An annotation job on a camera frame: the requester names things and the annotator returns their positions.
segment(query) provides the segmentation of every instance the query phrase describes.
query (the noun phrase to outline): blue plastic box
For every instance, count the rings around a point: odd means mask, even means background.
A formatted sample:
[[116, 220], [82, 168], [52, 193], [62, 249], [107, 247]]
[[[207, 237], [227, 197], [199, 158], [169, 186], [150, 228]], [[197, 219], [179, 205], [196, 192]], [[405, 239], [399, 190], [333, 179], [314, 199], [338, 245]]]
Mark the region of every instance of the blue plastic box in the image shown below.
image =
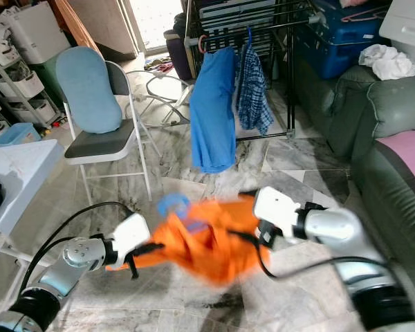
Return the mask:
[[358, 63], [360, 52], [366, 47], [386, 42], [378, 31], [387, 5], [367, 3], [341, 8], [338, 0], [313, 0], [313, 3], [323, 19], [318, 24], [299, 26], [296, 42], [298, 53], [321, 78], [343, 74]]
[[41, 139], [32, 123], [16, 123], [0, 136], [0, 147], [36, 142]]

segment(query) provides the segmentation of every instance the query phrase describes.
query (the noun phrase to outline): green leather sofa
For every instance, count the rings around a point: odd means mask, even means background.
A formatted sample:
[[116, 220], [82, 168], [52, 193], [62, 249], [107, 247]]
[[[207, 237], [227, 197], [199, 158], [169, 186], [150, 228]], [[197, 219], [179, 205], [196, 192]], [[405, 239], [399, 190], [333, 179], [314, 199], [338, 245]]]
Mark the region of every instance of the green leather sofa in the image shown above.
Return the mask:
[[415, 77], [379, 81], [370, 68], [354, 66], [321, 80], [296, 59], [295, 89], [303, 109], [336, 155], [351, 163], [353, 179], [380, 236], [415, 285], [415, 187], [376, 141], [415, 130]]

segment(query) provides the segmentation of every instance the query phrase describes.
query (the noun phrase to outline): plaid shirt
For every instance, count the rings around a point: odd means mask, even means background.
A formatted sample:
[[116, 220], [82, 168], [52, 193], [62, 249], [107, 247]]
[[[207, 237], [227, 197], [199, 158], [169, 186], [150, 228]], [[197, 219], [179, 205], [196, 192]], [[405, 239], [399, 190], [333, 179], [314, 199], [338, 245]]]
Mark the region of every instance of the plaid shirt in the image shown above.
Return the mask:
[[251, 45], [244, 45], [241, 52], [237, 111], [243, 129], [258, 128], [266, 134], [274, 122], [266, 99], [266, 81], [260, 59]]

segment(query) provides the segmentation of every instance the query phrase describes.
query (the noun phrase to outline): white cloth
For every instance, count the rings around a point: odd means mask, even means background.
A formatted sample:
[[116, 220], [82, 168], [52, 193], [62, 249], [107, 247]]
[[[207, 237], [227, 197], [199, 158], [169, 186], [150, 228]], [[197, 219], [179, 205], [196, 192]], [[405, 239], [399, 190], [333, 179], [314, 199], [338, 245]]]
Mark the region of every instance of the white cloth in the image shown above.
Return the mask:
[[382, 81], [415, 76], [415, 64], [403, 52], [394, 47], [375, 44], [361, 51], [358, 63], [372, 67]]

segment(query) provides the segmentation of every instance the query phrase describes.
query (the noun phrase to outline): doorway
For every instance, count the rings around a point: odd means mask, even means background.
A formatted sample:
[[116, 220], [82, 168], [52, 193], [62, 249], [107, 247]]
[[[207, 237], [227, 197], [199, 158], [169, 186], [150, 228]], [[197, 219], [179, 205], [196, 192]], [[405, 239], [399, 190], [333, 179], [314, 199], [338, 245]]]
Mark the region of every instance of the doorway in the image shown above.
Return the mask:
[[183, 11], [180, 0], [129, 0], [132, 28], [145, 55], [167, 52], [163, 33], [172, 29], [174, 17]]

